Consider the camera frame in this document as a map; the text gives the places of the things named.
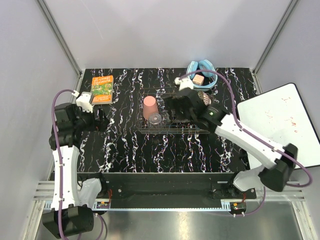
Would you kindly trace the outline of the clear drinking glass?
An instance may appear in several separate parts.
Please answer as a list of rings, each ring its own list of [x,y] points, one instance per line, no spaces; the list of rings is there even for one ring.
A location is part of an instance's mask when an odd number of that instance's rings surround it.
[[[159,113],[151,114],[147,124],[149,129],[161,129],[163,126],[162,116]]]

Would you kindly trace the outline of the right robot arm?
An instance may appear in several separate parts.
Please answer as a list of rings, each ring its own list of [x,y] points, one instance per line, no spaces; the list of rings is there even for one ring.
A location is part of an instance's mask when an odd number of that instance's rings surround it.
[[[298,148],[294,144],[283,146],[253,130],[245,130],[236,115],[214,103],[204,92],[185,88],[163,100],[170,118],[189,120],[200,129],[233,142],[261,163],[234,175],[227,185],[230,197],[239,198],[257,184],[275,192],[284,189],[296,166]]]

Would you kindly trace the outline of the pink plastic cup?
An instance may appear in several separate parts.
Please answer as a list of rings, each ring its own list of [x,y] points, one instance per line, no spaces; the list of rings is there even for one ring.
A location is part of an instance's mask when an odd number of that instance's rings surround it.
[[[148,120],[149,117],[153,114],[158,114],[157,100],[153,96],[146,96],[143,99],[143,117],[145,120]]]

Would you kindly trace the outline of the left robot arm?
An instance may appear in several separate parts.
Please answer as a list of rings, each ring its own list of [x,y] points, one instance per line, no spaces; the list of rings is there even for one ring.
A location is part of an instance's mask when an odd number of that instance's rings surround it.
[[[54,193],[50,211],[42,223],[57,239],[90,232],[94,227],[94,203],[108,194],[101,173],[93,173],[78,182],[77,165],[83,132],[104,132],[110,121],[104,110],[83,111],[74,103],[53,108],[55,123],[49,145],[54,157]]]

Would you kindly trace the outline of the brown floral patterned bowl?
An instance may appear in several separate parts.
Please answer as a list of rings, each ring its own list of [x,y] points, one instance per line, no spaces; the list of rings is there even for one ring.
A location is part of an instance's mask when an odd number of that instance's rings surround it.
[[[211,99],[211,97],[209,96],[208,93],[204,92],[204,91],[198,91],[197,92],[198,97],[200,98],[200,100],[204,103],[205,106],[211,106],[213,104],[213,101]]]

